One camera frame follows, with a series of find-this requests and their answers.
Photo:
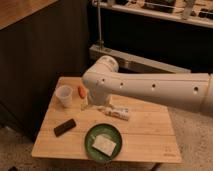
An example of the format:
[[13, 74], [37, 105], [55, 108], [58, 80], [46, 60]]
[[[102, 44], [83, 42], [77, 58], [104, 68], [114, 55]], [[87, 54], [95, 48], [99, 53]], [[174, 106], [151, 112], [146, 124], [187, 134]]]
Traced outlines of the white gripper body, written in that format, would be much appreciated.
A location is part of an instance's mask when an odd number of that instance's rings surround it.
[[110, 95], [103, 91], [90, 90], [88, 92], [88, 102], [96, 106], [108, 105], [110, 102]]

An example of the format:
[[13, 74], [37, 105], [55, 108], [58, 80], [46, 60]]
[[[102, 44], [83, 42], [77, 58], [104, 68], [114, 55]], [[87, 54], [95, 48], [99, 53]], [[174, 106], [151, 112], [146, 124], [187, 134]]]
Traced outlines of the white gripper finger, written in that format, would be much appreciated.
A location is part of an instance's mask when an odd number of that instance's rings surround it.
[[86, 109], [88, 109], [89, 108], [89, 104], [87, 103], [87, 102], [83, 102], [82, 104], [81, 104], [81, 110], [82, 111], [84, 111], [84, 110], [86, 110]]

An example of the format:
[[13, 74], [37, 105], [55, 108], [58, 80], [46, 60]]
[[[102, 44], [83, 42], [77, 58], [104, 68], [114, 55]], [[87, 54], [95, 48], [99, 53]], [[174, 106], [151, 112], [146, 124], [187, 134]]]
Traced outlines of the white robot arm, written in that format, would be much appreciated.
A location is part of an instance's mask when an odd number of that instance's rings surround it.
[[111, 94], [213, 117], [213, 74], [125, 74], [111, 56], [102, 56], [82, 76], [89, 101], [105, 105]]

